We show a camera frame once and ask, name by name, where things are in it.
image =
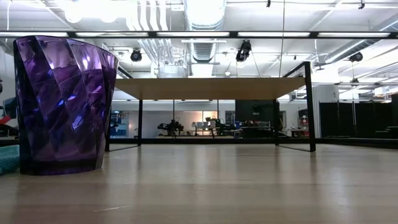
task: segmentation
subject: silver air duct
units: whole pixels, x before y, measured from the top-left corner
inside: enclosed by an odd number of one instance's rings
[[[398,14],[390,17],[388,20],[384,21],[382,24],[379,24],[373,31],[380,32],[397,32],[398,31]],[[380,40],[353,40],[350,43],[340,47],[334,52],[328,54],[324,63],[319,63],[319,65],[331,64],[343,60],[345,58],[350,57],[351,55],[369,47]]]
[[[187,30],[221,30],[224,22],[226,0],[184,0]],[[213,59],[216,44],[192,43],[193,59],[208,63]]]

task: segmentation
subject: pipe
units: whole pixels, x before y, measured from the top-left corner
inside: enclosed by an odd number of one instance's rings
[[[126,18],[126,25],[129,28],[129,30],[141,31],[142,29],[141,29],[141,26],[140,26],[139,20],[138,20],[138,2],[137,2],[137,0],[132,0],[131,4],[132,4],[131,7],[132,7],[133,13],[130,18],[128,18],[128,17]],[[151,62],[157,64],[156,54],[150,47],[147,39],[145,39],[145,40],[139,39],[138,43],[141,46],[141,48],[144,49],[145,53],[148,55]]]
[[[149,0],[149,6],[150,6],[149,24],[152,27],[152,30],[159,31],[159,26],[157,25],[156,0]],[[165,47],[164,39],[157,39],[157,41],[161,47]]]
[[[390,17],[388,20],[384,21],[383,23],[373,28],[373,31],[397,32],[398,14]],[[350,43],[335,50],[334,52],[328,54],[325,57],[325,63],[321,63],[320,65],[331,64],[343,60],[345,58],[348,58],[379,41],[380,40],[353,40]]]
[[[188,30],[221,30],[224,22],[226,0],[184,0],[185,23]],[[191,44],[193,59],[210,62],[216,51],[216,44]]]
[[[365,72],[360,75],[356,75],[355,78],[365,79],[365,78],[373,77],[373,76],[381,74],[381,73],[390,72],[390,71],[397,69],[397,65],[398,65],[398,62],[393,62],[393,63],[390,63],[389,65],[385,65],[385,66],[379,68],[376,71]]]
[[[166,0],[158,0],[159,2],[159,23],[160,23],[160,28],[164,31],[169,30],[167,27],[167,18],[166,18]],[[165,39],[165,46],[167,47],[167,53],[169,55],[169,60],[171,63],[174,62],[173,59],[173,53],[172,53],[172,41],[170,39]]]
[[[147,1],[146,0],[140,0],[140,24],[144,30],[150,30],[148,23],[147,23]],[[155,58],[157,58],[157,44],[154,39],[149,39],[149,40],[144,40],[144,42],[147,42],[149,44],[148,48],[151,49],[152,53],[154,54]]]

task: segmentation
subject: wall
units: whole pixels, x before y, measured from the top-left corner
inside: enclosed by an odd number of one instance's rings
[[[184,126],[184,131],[194,130],[192,122],[202,121],[205,116],[216,116],[216,112],[202,112],[202,111],[176,111],[175,117],[178,122]],[[172,111],[143,111],[142,113],[142,137],[156,138],[161,130],[157,129],[161,123],[169,124],[173,118]],[[133,138],[137,136],[138,128],[138,111],[129,112],[129,131],[128,137]]]
[[[6,54],[0,47],[0,78],[2,80],[2,93],[0,104],[3,100],[15,97],[14,57]]]
[[[113,101],[112,110],[138,111],[138,101]],[[173,101],[144,101],[143,111],[173,111]],[[220,119],[225,121],[225,111],[234,111],[234,101],[219,103]],[[175,111],[217,111],[217,101],[175,103]]]
[[[307,109],[307,102],[280,102],[279,110],[286,112],[285,129],[297,127],[299,110]]]

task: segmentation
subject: track light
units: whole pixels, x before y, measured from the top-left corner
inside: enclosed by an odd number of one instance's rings
[[[141,49],[134,49],[132,50],[132,54],[130,56],[130,59],[133,62],[140,62],[142,60],[142,54],[141,54]]]
[[[237,62],[244,62],[250,55],[251,51],[251,44],[250,40],[244,40],[241,47],[236,54],[236,61]]]
[[[358,52],[358,53],[352,55],[352,56],[349,58],[349,60],[350,60],[351,62],[360,62],[360,61],[362,61],[362,59],[363,59],[363,55],[362,55],[361,52]]]

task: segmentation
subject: ceiling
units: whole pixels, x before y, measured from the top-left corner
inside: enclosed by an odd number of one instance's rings
[[[6,1],[0,0],[0,30],[128,30],[126,15],[135,12],[127,3],[130,0],[113,0],[112,9],[118,18],[112,23],[102,22],[99,17],[84,17],[80,22],[70,23],[65,19],[65,12],[56,0]],[[305,31],[370,31],[388,18],[398,14],[396,0],[366,0],[364,9],[359,10],[360,0],[227,0],[224,30],[305,30]],[[184,30],[185,18],[182,0],[166,0],[167,25],[171,30]],[[149,23],[149,5],[147,18]],[[107,46],[119,56],[121,66],[135,78],[154,78],[151,75],[152,62],[146,54],[140,62],[129,59],[133,48],[139,48],[137,39],[85,39],[98,46]],[[172,39],[172,46],[187,49],[187,44],[180,39]],[[350,40],[284,40],[252,39],[252,54],[243,68],[237,68],[235,55],[241,39],[227,39],[218,44],[212,75],[225,77],[278,77],[309,58],[312,55],[327,55],[344,46]],[[12,49],[12,39],[0,39],[0,44]],[[322,71],[324,76],[335,76],[339,81],[349,82],[360,74],[377,71],[398,59],[398,40],[382,40],[361,51],[364,60],[351,64],[340,61],[327,65]],[[378,73],[373,82],[395,77],[397,68]]]

